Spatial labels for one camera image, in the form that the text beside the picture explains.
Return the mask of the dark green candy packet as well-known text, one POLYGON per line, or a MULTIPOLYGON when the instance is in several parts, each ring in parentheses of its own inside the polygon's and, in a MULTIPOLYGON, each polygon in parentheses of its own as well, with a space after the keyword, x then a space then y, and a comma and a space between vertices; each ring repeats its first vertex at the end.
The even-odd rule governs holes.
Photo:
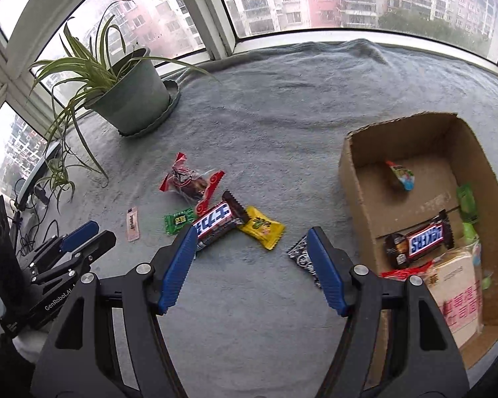
POLYGON ((163 217, 164 230, 168 235, 179 233, 187 224, 192 224, 197 219, 194 208, 182 209, 163 217))

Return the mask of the black white candy packet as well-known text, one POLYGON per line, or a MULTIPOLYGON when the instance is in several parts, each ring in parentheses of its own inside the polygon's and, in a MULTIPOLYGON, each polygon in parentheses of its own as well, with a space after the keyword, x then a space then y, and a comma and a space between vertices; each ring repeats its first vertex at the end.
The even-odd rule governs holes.
POLYGON ((307 272, 313 279, 315 286, 318 289, 321 289, 319 278, 316 275, 316 270, 307 251, 306 234, 286 251, 286 255, 291 261, 294 261, 296 263, 297 267, 307 272))

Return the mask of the pink small sachet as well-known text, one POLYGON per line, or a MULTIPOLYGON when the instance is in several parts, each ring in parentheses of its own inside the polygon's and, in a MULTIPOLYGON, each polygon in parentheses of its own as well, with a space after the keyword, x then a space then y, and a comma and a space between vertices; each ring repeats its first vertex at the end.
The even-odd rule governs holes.
POLYGON ((137 208, 132 207, 125 214, 126 239, 135 242, 140 238, 137 208))

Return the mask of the packaged toast bread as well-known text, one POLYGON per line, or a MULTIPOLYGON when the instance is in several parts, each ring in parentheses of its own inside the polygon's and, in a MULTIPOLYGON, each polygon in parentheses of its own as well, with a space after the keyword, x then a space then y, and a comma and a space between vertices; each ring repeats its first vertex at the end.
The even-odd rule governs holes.
POLYGON ((481 276, 479 241, 439 256, 424 276, 459 348, 481 332, 481 276))

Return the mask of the green plant pot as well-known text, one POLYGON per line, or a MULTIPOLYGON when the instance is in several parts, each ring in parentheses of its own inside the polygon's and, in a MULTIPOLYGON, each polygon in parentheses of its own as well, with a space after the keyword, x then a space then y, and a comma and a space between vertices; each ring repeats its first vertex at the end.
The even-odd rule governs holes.
POLYGON ((122 78, 108 92, 89 95, 84 104, 122 137, 139 138, 155 130, 180 100, 177 82, 161 79, 149 56, 149 48, 138 48, 114 63, 111 68, 122 78))

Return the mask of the grey flat device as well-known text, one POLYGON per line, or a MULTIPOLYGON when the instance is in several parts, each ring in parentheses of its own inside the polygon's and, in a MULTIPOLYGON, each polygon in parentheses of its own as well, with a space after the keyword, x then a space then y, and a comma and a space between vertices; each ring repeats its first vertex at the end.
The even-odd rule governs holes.
POLYGON ((34 170, 29 175, 27 180, 23 183, 19 191, 19 195, 15 200, 15 206, 18 210, 23 211, 26 209, 29 196, 34 192, 36 183, 47 172, 48 166, 46 162, 49 161, 50 159, 56 158, 60 150, 61 150, 60 144, 58 142, 54 142, 47 148, 47 150, 44 151, 42 157, 36 164, 34 170))

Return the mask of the large Snickers bar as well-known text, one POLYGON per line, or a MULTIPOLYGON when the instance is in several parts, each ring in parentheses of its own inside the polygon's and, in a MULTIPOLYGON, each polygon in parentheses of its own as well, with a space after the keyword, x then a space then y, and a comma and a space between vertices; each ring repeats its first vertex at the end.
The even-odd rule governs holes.
POLYGON ((210 208, 192 224, 197 231, 196 252, 208 248, 226 233, 247 224, 249 220, 249 215, 242 204, 229 190, 225 190, 220 203, 210 208))

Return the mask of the window frame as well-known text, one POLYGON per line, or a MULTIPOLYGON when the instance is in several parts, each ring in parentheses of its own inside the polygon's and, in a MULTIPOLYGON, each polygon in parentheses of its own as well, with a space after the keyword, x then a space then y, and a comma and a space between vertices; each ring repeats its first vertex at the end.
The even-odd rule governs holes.
POLYGON ((257 48, 365 38, 460 58, 498 74, 498 0, 0 0, 0 110, 9 105, 38 132, 70 88, 34 85, 31 65, 60 58, 64 24, 93 46, 114 5, 114 40, 175 61, 201 63, 257 48))

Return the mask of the grey towel cloth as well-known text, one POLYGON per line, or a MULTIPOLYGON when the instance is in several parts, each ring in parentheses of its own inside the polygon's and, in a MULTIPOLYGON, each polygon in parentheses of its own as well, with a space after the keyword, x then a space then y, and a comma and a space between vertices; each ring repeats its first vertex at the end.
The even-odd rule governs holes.
POLYGON ((29 224, 38 239, 88 220, 117 237, 93 265, 102 277, 149 261, 170 239, 163 217, 186 201, 161 192, 174 157, 222 169, 222 190, 282 222, 272 251, 234 231, 193 262, 175 307, 160 320, 191 397, 311 397, 339 342, 344 320, 286 251, 310 227, 356 255, 358 241, 338 176, 347 133, 420 111, 460 115, 498 178, 498 77, 453 58, 358 39, 248 52, 180 81, 181 100, 150 135, 122 138, 90 115, 80 128, 107 171, 71 171, 63 194, 29 224), (140 238, 126 239, 137 208, 140 238))

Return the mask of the small Snickers bar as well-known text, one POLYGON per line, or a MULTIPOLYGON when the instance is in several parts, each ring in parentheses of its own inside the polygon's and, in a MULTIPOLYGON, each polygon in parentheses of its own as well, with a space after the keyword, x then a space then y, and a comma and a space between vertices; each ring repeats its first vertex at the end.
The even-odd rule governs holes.
POLYGON ((426 225, 406 234, 391 233, 384 240, 388 260, 397 270, 407 268, 441 245, 448 250, 455 246, 454 233, 445 209, 426 225))

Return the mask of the green jelly cup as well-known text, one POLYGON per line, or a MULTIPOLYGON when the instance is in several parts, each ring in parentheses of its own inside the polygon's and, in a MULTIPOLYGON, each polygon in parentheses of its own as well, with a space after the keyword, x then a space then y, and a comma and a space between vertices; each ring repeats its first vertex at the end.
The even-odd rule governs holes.
POLYGON ((415 187, 415 175, 413 171, 387 160, 388 177, 391 184, 398 190, 411 191, 415 187))

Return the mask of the yellow candy packet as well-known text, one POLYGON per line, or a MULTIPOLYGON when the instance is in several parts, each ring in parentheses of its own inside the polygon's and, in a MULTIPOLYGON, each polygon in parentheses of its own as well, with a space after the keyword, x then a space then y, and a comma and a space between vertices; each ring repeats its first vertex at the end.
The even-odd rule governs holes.
POLYGON ((243 233, 254 237, 268 251, 274 249, 285 231, 285 225, 268 218, 254 206, 245 209, 249 220, 237 228, 243 233))

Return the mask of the red dark snack packet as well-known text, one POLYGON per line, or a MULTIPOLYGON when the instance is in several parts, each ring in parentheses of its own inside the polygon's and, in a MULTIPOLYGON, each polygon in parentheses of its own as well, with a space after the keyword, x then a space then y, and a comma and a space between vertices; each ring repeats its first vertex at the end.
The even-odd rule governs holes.
POLYGON ((426 276, 428 270, 432 268, 433 264, 434 263, 432 261, 428 261, 423 265, 416 267, 409 267, 409 268, 404 268, 402 270, 391 270, 387 272, 382 272, 380 276, 383 279, 395 279, 399 281, 405 281, 411 276, 419 276, 422 279, 424 276, 426 276))

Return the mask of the red clear snack packet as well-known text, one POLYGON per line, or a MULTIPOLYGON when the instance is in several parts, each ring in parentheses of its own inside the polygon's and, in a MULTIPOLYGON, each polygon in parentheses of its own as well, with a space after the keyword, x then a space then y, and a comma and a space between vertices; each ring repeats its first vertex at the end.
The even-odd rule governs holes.
POLYGON ((223 170, 200 171, 189 167, 188 157, 179 152, 170 170, 159 186, 161 192, 175 191, 194 206, 195 214, 203 216, 209 209, 210 199, 223 179, 223 170))

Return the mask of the spider plant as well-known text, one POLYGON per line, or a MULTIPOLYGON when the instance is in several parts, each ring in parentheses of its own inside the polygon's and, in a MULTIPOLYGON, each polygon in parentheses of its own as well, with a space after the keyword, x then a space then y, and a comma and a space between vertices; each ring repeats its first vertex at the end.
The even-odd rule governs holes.
MULTIPOLYGON (((61 147, 60 155, 46 162, 47 174, 40 179, 49 185, 56 198, 61 198, 64 193, 76 193, 76 184, 70 176, 72 168, 97 173, 104 179, 109 177, 82 133, 78 112, 85 109, 84 104, 89 95, 108 92, 122 78, 111 67, 125 55, 138 49, 126 45, 120 26, 114 21, 115 16, 112 6, 107 6, 95 33, 87 43, 81 42, 68 26, 64 26, 59 36, 64 56, 39 59, 31 65, 35 71, 35 86, 56 75, 62 78, 52 85, 52 93, 62 85, 75 86, 73 95, 62 108, 51 108, 53 120, 44 132, 49 146, 58 142, 61 147)), ((154 64, 157 61, 169 60, 167 57, 157 57, 151 52, 149 59, 154 64)))

